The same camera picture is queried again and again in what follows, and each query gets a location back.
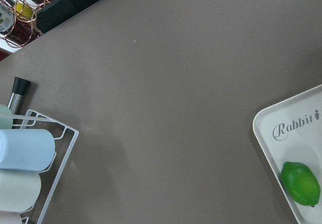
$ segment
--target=gray countertop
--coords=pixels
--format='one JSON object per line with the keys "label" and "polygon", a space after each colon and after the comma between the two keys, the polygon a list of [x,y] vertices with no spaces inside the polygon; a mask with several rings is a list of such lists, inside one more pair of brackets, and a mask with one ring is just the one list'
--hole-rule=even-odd
{"label": "gray countertop", "polygon": [[0,62],[80,131],[54,223],[296,223],[253,134],[321,84],[322,0],[101,0]]}

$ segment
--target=green lime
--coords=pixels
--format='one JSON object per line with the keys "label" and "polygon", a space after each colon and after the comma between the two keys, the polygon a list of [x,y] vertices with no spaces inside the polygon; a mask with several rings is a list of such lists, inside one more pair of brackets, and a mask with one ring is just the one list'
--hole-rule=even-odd
{"label": "green lime", "polygon": [[297,203],[312,207],[318,204],[320,185],[307,165],[285,162],[281,171],[281,182]]}

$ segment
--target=black cap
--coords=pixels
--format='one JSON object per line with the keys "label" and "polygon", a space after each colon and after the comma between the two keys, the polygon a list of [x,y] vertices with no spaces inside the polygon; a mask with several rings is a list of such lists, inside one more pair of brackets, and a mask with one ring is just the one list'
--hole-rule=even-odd
{"label": "black cap", "polygon": [[15,77],[14,86],[12,87],[12,93],[16,93],[18,95],[24,95],[27,91],[28,86],[30,85],[30,81]]}

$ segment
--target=plastic bottle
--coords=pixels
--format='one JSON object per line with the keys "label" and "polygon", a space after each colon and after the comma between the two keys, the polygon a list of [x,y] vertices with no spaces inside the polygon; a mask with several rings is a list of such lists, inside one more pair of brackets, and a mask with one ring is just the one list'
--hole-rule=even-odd
{"label": "plastic bottle", "polygon": [[39,196],[41,180],[37,172],[0,170],[0,210],[23,212]]}
{"label": "plastic bottle", "polygon": [[45,129],[0,129],[0,168],[46,169],[55,154],[55,141]]}
{"label": "plastic bottle", "polygon": [[[7,106],[0,104],[0,113],[11,114],[11,111]],[[12,124],[12,118],[0,118],[0,129],[11,129]]]}
{"label": "plastic bottle", "polygon": [[22,224],[17,212],[0,211],[0,224]]}

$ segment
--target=metal wire rack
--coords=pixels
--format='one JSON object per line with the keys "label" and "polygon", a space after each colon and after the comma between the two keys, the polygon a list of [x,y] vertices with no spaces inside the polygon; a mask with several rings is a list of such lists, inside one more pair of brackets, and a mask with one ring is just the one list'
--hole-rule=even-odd
{"label": "metal wire rack", "polygon": [[34,110],[27,110],[25,115],[0,114],[1,118],[13,118],[13,128],[42,128],[54,136],[55,155],[50,165],[38,172],[42,187],[36,203],[20,213],[25,224],[42,224],[51,198],[54,194],[63,169],[76,142],[79,131],[49,116]]}
{"label": "metal wire rack", "polygon": [[[0,0],[3,5],[5,5],[10,11],[14,13],[14,24],[5,34],[0,34],[0,39],[3,39],[7,43],[7,45],[12,48],[21,48],[30,43],[35,38],[43,35],[43,33],[36,27],[37,12],[47,4],[51,3],[52,0],[40,1],[40,3],[36,4],[32,0]],[[24,23],[25,27],[28,28],[28,32],[30,32],[30,37],[27,38],[23,43],[17,43],[8,37],[14,29],[17,21]]]}

